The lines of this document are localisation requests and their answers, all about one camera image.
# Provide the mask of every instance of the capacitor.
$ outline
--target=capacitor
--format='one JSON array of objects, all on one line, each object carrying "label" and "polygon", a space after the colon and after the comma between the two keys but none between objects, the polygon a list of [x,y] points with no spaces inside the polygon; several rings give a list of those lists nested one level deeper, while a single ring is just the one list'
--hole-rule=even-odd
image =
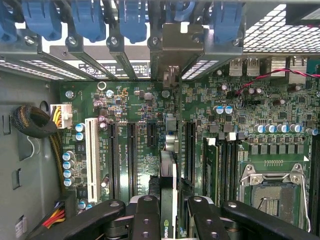
[{"label": "capacitor", "polygon": [[66,187],[70,187],[74,182],[75,182],[75,178],[72,176],[72,177],[66,178],[66,179],[63,181],[63,184],[64,184]]},{"label": "capacitor", "polygon": [[290,131],[294,133],[300,133],[302,130],[302,127],[298,124],[291,124],[290,125]]},{"label": "capacitor", "polygon": [[318,135],[319,131],[317,128],[307,128],[305,132],[311,136]]},{"label": "capacitor", "polygon": [[77,125],[75,125],[75,131],[78,133],[81,133],[85,130],[86,125],[84,123],[78,123]]},{"label": "capacitor", "polygon": [[93,107],[94,108],[101,108],[102,106],[103,106],[102,101],[100,101],[100,100],[94,100],[93,101]]},{"label": "capacitor", "polygon": [[75,154],[73,153],[73,151],[66,151],[63,155],[62,155],[62,159],[63,161],[69,161],[74,159]]},{"label": "capacitor", "polygon": [[70,168],[68,170],[63,171],[63,176],[67,179],[70,178],[75,173],[75,170],[73,168]]},{"label": "capacitor", "polygon": [[70,160],[70,161],[65,161],[63,162],[62,164],[62,167],[65,169],[65,170],[69,170],[71,169],[73,166],[74,166],[75,162],[73,160]]},{"label": "capacitor", "polygon": [[243,90],[244,95],[252,95],[254,93],[255,93],[255,90],[252,87],[246,88],[245,90]]},{"label": "capacitor", "polygon": [[265,126],[265,131],[273,134],[276,131],[275,125],[268,124]]},{"label": "capacitor", "polygon": [[105,116],[98,116],[99,123],[106,123],[108,119]]},{"label": "capacitor", "polygon": [[223,106],[215,106],[215,107],[213,107],[213,111],[216,114],[223,114],[224,113],[224,107]]},{"label": "capacitor", "polygon": [[234,111],[234,109],[232,108],[232,106],[224,106],[223,110],[226,114],[230,115],[232,114],[232,112]]},{"label": "capacitor", "polygon": [[284,100],[284,99],[276,99],[272,102],[273,106],[281,106],[284,104],[286,104],[286,100]]},{"label": "capacitor", "polygon": [[216,88],[218,92],[226,91],[227,89],[228,89],[228,86],[225,84],[222,84]]},{"label": "capacitor", "polygon": [[104,176],[101,182],[101,187],[105,188],[109,184],[109,177],[107,175]]},{"label": "capacitor", "polygon": [[299,85],[296,85],[296,86],[290,86],[287,88],[287,92],[288,93],[296,93],[296,92],[299,92],[301,90],[301,86]]},{"label": "capacitor", "polygon": [[85,139],[85,133],[84,132],[77,132],[75,135],[75,139],[77,141],[83,141]]},{"label": "capacitor", "polygon": [[73,99],[73,98],[75,97],[75,94],[74,94],[73,91],[68,90],[68,91],[65,92],[65,96],[66,96],[66,98],[68,98],[68,99]]},{"label": "capacitor", "polygon": [[167,99],[170,96],[170,92],[168,90],[163,90],[161,95],[162,95],[162,97]]},{"label": "capacitor", "polygon": [[257,125],[255,125],[255,126],[253,127],[253,130],[254,130],[255,132],[257,132],[257,133],[262,134],[262,133],[265,132],[265,126],[260,125],[260,124],[257,124]]},{"label": "capacitor", "polygon": [[276,130],[280,133],[287,133],[288,132],[288,126],[285,124],[279,124],[276,126]]},{"label": "capacitor", "polygon": [[81,210],[84,210],[84,209],[86,209],[87,205],[88,205],[88,200],[83,198],[83,199],[80,199],[80,201],[78,203],[78,208]]},{"label": "capacitor", "polygon": [[99,129],[102,131],[105,131],[108,129],[108,125],[105,122],[100,122],[99,123]]}]

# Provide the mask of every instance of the black expansion slot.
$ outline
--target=black expansion slot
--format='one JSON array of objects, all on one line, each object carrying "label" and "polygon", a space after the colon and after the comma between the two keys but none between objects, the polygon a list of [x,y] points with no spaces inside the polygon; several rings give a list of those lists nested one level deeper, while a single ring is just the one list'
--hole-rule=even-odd
[{"label": "black expansion slot", "polygon": [[138,170],[137,170],[137,125],[129,122],[126,125],[127,151],[128,151],[128,176],[129,197],[138,195]]},{"label": "black expansion slot", "polygon": [[155,122],[146,123],[147,146],[157,146],[157,124]]},{"label": "black expansion slot", "polygon": [[108,153],[109,153],[109,185],[110,198],[120,197],[120,171],[118,149],[118,125],[115,122],[108,123]]},{"label": "black expansion slot", "polygon": [[196,123],[185,123],[185,178],[195,184]]}]

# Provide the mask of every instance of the metal mesh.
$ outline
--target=metal mesh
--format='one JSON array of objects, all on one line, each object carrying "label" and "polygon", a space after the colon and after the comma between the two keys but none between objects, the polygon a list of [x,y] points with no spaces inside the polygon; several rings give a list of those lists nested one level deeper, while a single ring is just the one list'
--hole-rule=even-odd
[{"label": "metal mesh", "polygon": [[286,25],[286,5],[280,4],[246,31],[246,53],[317,53],[320,28]]},{"label": "metal mesh", "polygon": [[47,74],[47,73],[44,73],[44,72],[41,72],[41,71],[36,71],[36,70],[30,69],[30,68],[27,68],[27,67],[24,67],[24,66],[19,66],[19,65],[16,65],[16,64],[12,64],[12,63],[6,62],[4,60],[0,60],[0,66],[1,67],[5,67],[5,68],[9,68],[9,69],[14,69],[14,70],[17,70],[17,71],[21,71],[21,72],[24,72],[24,73],[28,73],[28,74],[33,74],[33,75],[36,75],[36,76],[44,77],[44,78],[47,78],[47,79],[63,80],[63,78],[61,78],[61,77],[50,75],[50,74]]},{"label": "metal mesh", "polygon": [[59,67],[54,66],[54,65],[51,65],[51,64],[46,63],[46,62],[41,61],[41,60],[21,60],[21,61],[24,62],[24,63],[27,63],[27,64],[31,64],[31,65],[37,66],[37,67],[42,68],[42,69],[46,69],[46,70],[55,72],[55,73],[60,74],[60,75],[64,75],[66,77],[69,77],[69,78],[72,78],[72,79],[75,79],[75,80],[85,80],[85,78],[82,77],[82,76],[79,76],[77,74],[74,74],[72,72],[69,72],[67,70],[64,70],[62,68],[59,68]]}]

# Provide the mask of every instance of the ventilation grille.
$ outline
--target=ventilation grille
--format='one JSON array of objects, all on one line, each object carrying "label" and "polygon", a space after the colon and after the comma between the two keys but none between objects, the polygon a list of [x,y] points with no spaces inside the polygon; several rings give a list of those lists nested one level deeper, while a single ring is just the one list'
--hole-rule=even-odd
[{"label": "ventilation grille", "polygon": [[286,25],[286,5],[280,4],[246,31],[246,53],[317,53],[320,28]]}]

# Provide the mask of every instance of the screw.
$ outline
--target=screw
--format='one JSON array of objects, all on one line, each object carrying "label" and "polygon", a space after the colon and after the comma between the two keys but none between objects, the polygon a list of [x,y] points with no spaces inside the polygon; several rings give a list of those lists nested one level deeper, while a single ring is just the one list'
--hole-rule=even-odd
[{"label": "screw", "polygon": [[199,196],[195,196],[195,197],[193,198],[193,200],[195,200],[195,201],[198,202],[198,203],[202,201],[201,197],[199,197]]},{"label": "screw", "polygon": [[118,43],[118,40],[114,36],[111,37],[110,41],[113,45],[116,45]]},{"label": "screw", "polygon": [[72,45],[76,45],[76,44],[77,44],[77,40],[76,40],[75,37],[73,37],[73,36],[69,36],[69,37],[68,37],[68,41],[69,41],[69,43],[72,44]]},{"label": "screw", "polygon": [[33,45],[36,42],[34,38],[31,36],[24,36],[24,40],[27,44],[30,44],[30,45]]},{"label": "screw", "polygon": [[234,202],[228,202],[228,206],[230,208],[236,208],[237,207],[237,204],[235,204]]},{"label": "screw", "polygon": [[157,38],[156,36],[152,38],[152,44],[153,45],[157,45],[159,43],[159,38]]}]

